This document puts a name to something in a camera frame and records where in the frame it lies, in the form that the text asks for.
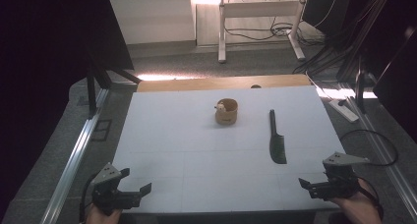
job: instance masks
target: white table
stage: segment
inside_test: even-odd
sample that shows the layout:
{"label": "white table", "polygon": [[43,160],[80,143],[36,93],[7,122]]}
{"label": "white table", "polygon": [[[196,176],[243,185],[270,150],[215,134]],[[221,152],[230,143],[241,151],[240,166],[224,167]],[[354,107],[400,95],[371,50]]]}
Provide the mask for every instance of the white table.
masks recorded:
{"label": "white table", "polygon": [[[217,100],[239,103],[238,120],[220,126]],[[288,164],[268,151],[270,109],[285,137]],[[335,208],[311,199],[298,178],[326,180],[323,159],[344,152],[313,86],[134,93],[114,157],[131,168],[121,191],[152,183],[141,213],[317,210]]]}

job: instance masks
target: black panel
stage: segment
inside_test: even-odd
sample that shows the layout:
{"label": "black panel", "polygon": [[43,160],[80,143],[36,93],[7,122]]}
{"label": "black panel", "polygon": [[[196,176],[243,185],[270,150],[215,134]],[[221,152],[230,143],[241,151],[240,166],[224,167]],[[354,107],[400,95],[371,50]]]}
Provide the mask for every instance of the black panel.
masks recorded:
{"label": "black panel", "polygon": [[416,0],[387,0],[360,47],[367,71],[378,78],[404,43],[407,28],[416,24]]}
{"label": "black panel", "polygon": [[308,0],[303,21],[333,36],[342,29],[348,5],[349,0]]}
{"label": "black panel", "polygon": [[95,65],[106,70],[133,69],[110,0],[61,1]]}
{"label": "black panel", "polygon": [[0,23],[2,219],[91,58],[107,69],[132,62],[109,0],[0,0]]}
{"label": "black panel", "polygon": [[374,93],[399,125],[417,142],[416,27],[382,74]]}

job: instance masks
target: aluminum frame rail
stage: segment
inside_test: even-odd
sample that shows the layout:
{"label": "aluminum frame rail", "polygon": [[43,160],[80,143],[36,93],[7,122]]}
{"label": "aluminum frame rail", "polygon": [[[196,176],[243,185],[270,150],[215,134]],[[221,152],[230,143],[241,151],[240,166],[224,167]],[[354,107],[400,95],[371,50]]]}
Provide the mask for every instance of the aluminum frame rail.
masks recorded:
{"label": "aluminum frame rail", "polygon": [[[350,89],[348,83],[340,83],[339,86],[342,89]],[[369,119],[368,115],[362,114],[361,110],[358,108],[354,100],[352,100],[350,97],[346,98],[346,101],[349,104],[351,110],[359,116],[363,128],[366,130],[375,131],[375,127]],[[384,163],[391,162],[392,156],[387,150],[387,142],[385,140],[382,140],[381,137],[378,137],[374,134],[370,134],[367,136],[368,140],[370,141],[373,147],[374,152],[381,159],[381,161]],[[405,206],[407,207],[411,217],[414,220],[414,223],[417,223],[417,195],[415,191],[413,190],[410,183],[399,170],[396,164],[387,167],[387,174],[392,184],[398,191],[399,196],[402,198],[402,201],[404,202]]]}
{"label": "aluminum frame rail", "polygon": [[87,120],[84,124],[80,136],[70,155],[70,158],[68,159],[67,165],[65,166],[65,169],[62,172],[58,185],[56,186],[52,198],[49,201],[48,206],[46,207],[42,219],[40,220],[40,224],[56,223],[61,209],[64,205],[65,198],[67,197],[68,192],[71,189],[74,178],[82,161],[83,155],[86,151],[87,145],[89,143],[89,138],[95,128],[95,125],[97,124],[98,118],[101,113],[101,108],[104,104],[107,94],[108,89],[101,89],[98,93],[96,99],[96,113],[91,119]]}

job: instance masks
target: wall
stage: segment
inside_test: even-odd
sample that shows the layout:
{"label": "wall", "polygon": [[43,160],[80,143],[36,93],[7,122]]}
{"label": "wall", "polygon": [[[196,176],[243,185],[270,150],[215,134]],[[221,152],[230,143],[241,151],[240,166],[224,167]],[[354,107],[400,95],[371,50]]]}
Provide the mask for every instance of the wall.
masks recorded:
{"label": "wall", "polygon": [[126,44],[195,40],[191,0],[110,0]]}

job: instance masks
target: metal frame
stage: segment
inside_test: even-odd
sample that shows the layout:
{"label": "metal frame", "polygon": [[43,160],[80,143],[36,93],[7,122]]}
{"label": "metal frame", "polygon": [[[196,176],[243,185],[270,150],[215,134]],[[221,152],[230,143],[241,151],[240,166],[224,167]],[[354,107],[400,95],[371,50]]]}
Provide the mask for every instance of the metal frame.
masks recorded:
{"label": "metal frame", "polygon": [[[339,84],[340,88],[342,89],[350,89],[348,83],[341,83]],[[350,97],[347,98],[347,103],[349,104],[352,111],[359,116],[360,122],[362,127],[366,130],[375,131],[375,127],[372,124],[371,120],[369,119],[368,115],[362,114],[361,110],[355,104],[354,100]],[[384,163],[389,163],[392,161],[392,157],[387,150],[387,142],[382,140],[380,137],[370,134],[367,135],[368,139],[374,149],[374,152],[377,156],[381,159]],[[411,217],[413,218],[414,222],[417,223],[417,195],[414,192],[413,188],[411,187],[408,180],[404,177],[402,172],[399,170],[396,164],[393,164],[387,167],[387,174],[395,186],[399,196],[402,198],[405,206],[407,207]]]}
{"label": "metal frame", "polygon": [[251,3],[224,3],[220,0],[220,34],[218,39],[218,62],[226,62],[226,18],[248,18],[248,17],[277,17],[295,16],[292,29],[288,30],[287,36],[299,61],[306,59],[300,44],[297,41],[297,29],[301,22],[304,6],[307,0],[298,1],[277,1],[277,2],[251,2]]}
{"label": "metal frame", "polygon": [[73,152],[71,153],[70,158],[68,159],[67,165],[65,166],[65,169],[58,182],[58,185],[56,186],[52,198],[49,201],[48,206],[46,207],[42,219],[40,220],[41,224],[56,223],[58,216],[61,212],[62,206],[64,205],[65,198],[67,197],[67,194],[71,189],[74,178],[82,161],[83,155],[86,151],[87,145],[89,143],[89,138],[100,116],[101,108],[107,97],[107,93],[107,89],[102,89],[98,93],[96,100],[97,108],[95,111],[95,115],[91,119],[88,119],[84,124],[84,127],[74,146]]}

